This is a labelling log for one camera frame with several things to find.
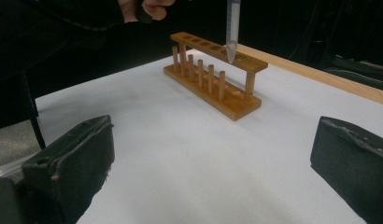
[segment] white table surface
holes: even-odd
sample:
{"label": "white table surface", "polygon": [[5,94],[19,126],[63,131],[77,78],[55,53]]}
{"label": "white table surface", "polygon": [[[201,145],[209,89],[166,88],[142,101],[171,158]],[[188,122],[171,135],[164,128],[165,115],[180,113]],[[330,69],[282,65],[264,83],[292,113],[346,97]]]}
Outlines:
{"label": "white table surface", "polygon": [[[192,50],[244,85],[245,73]],[[364,223],[310,168],[320,116],[383,137],[383,105],[269,67],[262,107],[232,121],[154,63],[36,100],[47,144],[83,120],[110,115],[116,160],[78,223]]]}

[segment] hand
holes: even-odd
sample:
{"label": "hand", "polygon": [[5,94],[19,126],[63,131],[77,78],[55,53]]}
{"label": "hand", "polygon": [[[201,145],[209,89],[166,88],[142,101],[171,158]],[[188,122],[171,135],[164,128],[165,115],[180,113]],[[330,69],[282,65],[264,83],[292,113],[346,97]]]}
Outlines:
{"label": "hand", "polygon": [[[118,0],[124,22],[137,21],[135,17],[135,0]],[[165,18],[165,7],[169,7],[175,3],[175,0],[145,0],[142,7],[156,21]]]}

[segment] finger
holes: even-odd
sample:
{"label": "finger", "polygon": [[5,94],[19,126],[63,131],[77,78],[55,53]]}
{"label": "finger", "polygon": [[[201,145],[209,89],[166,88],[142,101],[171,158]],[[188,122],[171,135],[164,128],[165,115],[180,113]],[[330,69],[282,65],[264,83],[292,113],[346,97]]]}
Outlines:
{"label": "finger", "polygon": [[130,3],[125,3],[121,5],[121,12],[124,18],[124,22],[137,21],[135,17],[135,6]]}
{"label": "finger", "polygon": [[143,6],[145,11],[156,21],[161,21],[166,16],[165,7],[149,7]]}
{"label": "finger", "polygon": [[144,4],[149,7],[169,7],[175,3],[175,0],[145,0]]}

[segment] wooden table edge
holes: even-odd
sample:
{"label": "wooden table edge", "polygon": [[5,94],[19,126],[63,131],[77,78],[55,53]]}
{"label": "wooden table edge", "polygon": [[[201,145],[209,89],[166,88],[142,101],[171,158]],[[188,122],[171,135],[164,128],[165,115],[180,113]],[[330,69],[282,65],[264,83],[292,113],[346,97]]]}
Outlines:
{"label": "wooden table edge", "polygon": [[295,74],[309,77],[318,82],[336,87],[337,89],[347,91],[366,99],[383,104],[383,90],[376,89],[343,77],[338,77],[318,69],[295,63],[275,55],[253,49],[244,45],[238,45],[238,51],[251,57],[258,58],[272,65],[281,67]]}

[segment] wooden test tube rack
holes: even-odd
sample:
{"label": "wooden test tube rack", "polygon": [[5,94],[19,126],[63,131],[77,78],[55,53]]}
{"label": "wooden test tube rack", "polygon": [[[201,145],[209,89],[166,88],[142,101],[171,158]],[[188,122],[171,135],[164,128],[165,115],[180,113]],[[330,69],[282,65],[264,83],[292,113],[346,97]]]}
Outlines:
{"label": "wooden test tube rack", "polygon": [[266,62],[240,52],[235,54],[231,65],[247,73],[245,89],[242,90],[225,80],[224,71],[215,76],[213,64],[205,70],[202,60],[194,64],[193,55],[186,55],[186,47],[190,47],[227,63],[227,51],[224,46],[183,32],[171,35],[171,39],[178,42],[179,46],[173,47],[174,64],[166,66],[163,70],[172,79],[232,120],[241,119],[261,106],[262,100],[253,95],[253,89],[256,73],[267,67]]}

